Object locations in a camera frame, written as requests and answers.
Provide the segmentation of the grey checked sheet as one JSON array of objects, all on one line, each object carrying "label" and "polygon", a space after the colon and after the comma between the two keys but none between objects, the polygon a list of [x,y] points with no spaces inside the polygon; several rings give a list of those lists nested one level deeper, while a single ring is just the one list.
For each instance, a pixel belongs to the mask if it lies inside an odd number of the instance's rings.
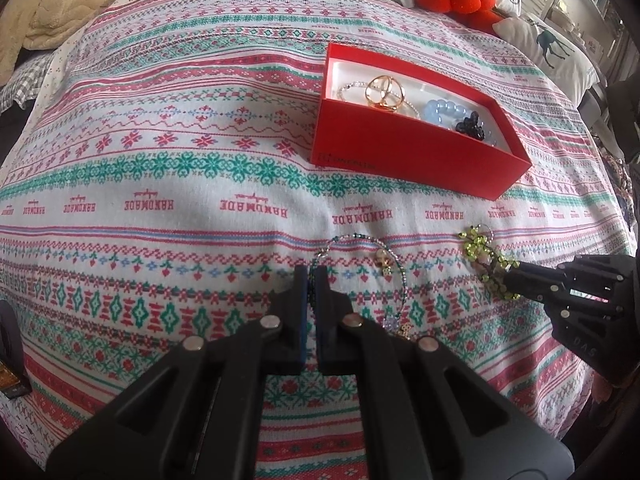
[{"label": "grey checked sheet", "polygon": [[24,110],[27,102],[37,99],[53,57],[52,51],[40,52],[14,70],[9,82],[1,88],[1,114],[13,105]]}]

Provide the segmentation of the bookshelf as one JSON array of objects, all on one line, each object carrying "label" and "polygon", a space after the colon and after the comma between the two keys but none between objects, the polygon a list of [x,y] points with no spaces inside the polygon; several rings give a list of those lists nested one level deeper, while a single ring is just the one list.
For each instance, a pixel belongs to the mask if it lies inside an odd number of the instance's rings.
[{"label": "bookshelf", "polygon": [[638,49],[612,0],[546,0],[540,17],[585,47],[609,81],[638,68]]}]

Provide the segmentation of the red jewelry box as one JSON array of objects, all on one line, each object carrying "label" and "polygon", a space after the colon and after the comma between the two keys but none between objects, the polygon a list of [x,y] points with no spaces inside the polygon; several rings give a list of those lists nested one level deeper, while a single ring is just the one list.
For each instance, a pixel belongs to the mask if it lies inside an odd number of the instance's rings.
[{"label": "red jewelry box", "polygon": [[[408,107],[369,105],[364,87],[396,78]],[[430,101],[455,102],[480,115],[489,134],[479,141],[424,120]],[[496,200],[530,169],[510,120],[491,96],[428,68],[344,44],[330,44],[320,92],[311,162]]]}]

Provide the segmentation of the gold earring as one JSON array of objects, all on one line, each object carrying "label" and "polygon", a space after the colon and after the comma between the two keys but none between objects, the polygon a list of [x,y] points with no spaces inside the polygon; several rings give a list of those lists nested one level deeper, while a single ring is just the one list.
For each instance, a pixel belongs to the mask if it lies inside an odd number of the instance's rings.
[{"label": "gold earring", "polygon": [[383,275],[387,276],[393,273],[394,259],[386,249],[380,248],[376,251],[374,263]]},{"label": "gold earring", "polygon": [[383,320],[383,327],[394,336],[405,340],[412,339],[411,325],[409,323],[402,322],[401,319],[395,315],[386,316]]}]

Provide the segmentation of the white deer pillow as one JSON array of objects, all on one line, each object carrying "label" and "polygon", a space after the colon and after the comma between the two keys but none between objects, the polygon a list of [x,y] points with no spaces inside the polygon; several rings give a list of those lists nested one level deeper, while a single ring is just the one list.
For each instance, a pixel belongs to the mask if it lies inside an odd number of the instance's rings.
[{"label": "white deer pillow", "polygon": [[535,15],[504,18],[493,24],[492,29],[498,37],[520,50],[575,106],[600,81],[588,56]]}]

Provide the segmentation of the patterned bedspread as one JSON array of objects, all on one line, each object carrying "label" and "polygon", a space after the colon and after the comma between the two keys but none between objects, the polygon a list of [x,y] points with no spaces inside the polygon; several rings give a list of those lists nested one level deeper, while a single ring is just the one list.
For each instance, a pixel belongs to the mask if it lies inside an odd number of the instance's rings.
[{"label": "patterned bedspread", "polygon": [[[489,203],[312,166],[332,42],[488,94],[532,168]],[[374,318],[407,289],[414,334],[563,437],[591,370],[541,307],[491,299],[460,246],[477,223],[549,266],[634,249],[577,108],[510,44],[388,0],[118,0],[56,52],[1,169],[1,297],[32,383],[2,420],[43,466],[175,342],[233,334],[329,238],[359,233],[329,255],[338,289]]]}]

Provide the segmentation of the gold ring pendant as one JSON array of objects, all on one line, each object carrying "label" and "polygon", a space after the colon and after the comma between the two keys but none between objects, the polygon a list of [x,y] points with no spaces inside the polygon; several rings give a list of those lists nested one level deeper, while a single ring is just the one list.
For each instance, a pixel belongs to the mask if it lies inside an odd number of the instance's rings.
[{"label": "gold ring pendant", "polygon": [[396,112],[405,104],[405,91],[399,81],[388,75],[376,76],[364,87],[364,97],[369,105],[379,110]]}]

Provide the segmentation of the black bead flower ornament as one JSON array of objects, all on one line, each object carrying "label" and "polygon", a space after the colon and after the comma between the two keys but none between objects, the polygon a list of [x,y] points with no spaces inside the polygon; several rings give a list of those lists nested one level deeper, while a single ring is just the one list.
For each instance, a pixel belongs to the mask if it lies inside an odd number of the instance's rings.
[{"label": "black bead flower ornament", "polygon": [[485,130],[480,123],[480,115],[475,110],[469,116],[463,118],[461,122],[458,122],[454,130],[475,140],[485,140]]}]

